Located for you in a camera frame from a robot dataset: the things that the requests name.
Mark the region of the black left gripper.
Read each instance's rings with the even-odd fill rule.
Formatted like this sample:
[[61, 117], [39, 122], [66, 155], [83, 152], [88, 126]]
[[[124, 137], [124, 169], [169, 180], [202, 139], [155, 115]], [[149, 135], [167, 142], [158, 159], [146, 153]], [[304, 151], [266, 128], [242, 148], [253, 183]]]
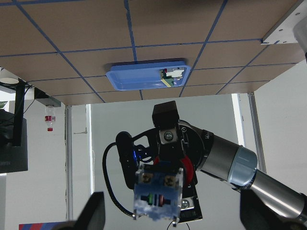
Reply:
[[179, 122], [176, 101], [156, 104], [153, 107], [152, 120], [154, 127], [162, 130], [150, 130], [151, 144], [149, 148], [145, 149], [145, 152], [152, 154], [152, 156], [147, 161], [141, 158], [138, 161], [154, 165], [160, 161], [175, 162], [188, 157], [194, 167], [194, 176], [190, 184], [197, 213], [195, 220], [200, 220], [202, 212], [195, 187], [198, 182], [196, 170], [201, 161], [206, 159], [209, 154], [205, 147], [212, 146], [213, 134], [190, 126], [183, 121]]

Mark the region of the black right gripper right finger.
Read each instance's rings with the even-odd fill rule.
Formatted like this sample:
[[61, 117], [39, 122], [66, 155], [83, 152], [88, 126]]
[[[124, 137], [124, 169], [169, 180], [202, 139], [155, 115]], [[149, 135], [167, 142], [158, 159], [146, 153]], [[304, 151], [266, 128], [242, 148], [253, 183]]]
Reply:
[[302, 196], [302, 214], [298, 218], [283, 218], [267, 207], [252, 190], [244, 190], [240, 194], [240, 221], [247, 230], [305, 230], [307, 196]]

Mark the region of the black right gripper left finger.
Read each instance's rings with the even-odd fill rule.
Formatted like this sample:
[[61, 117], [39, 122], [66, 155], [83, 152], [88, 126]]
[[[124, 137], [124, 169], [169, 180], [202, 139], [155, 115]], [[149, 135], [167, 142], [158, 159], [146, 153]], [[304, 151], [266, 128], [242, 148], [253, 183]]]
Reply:
[[103, 230], [106, 223], [104, 192], [94, 192], [76, 221], [66, 221], [56, 230]]

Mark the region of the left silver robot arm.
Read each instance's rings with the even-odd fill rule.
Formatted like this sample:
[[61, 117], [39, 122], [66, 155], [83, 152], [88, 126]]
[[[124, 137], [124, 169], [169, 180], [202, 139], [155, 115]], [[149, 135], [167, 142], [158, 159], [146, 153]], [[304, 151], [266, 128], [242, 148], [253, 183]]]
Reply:
[[227, 182], [241, 194], [240, 220], [247, 230], [291, 223], [305, 226], [307, 197], [257, 169], [258, 159], [245, 147], [179, 119], [175, 101], [153, 108], [149, 146], [129, 137], [121, 151], [126, 185], [134, 191], [131, 216], [170, 219], [173, 225], [202, 219], [196, 171]]

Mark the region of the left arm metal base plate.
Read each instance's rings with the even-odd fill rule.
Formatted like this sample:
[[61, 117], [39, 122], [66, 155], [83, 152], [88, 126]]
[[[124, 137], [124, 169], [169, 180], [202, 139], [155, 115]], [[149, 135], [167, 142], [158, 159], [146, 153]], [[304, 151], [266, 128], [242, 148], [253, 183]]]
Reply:
[[299, 0], [262, 38], [262, 45], [299, 43], [307, 48], [307, 1]]

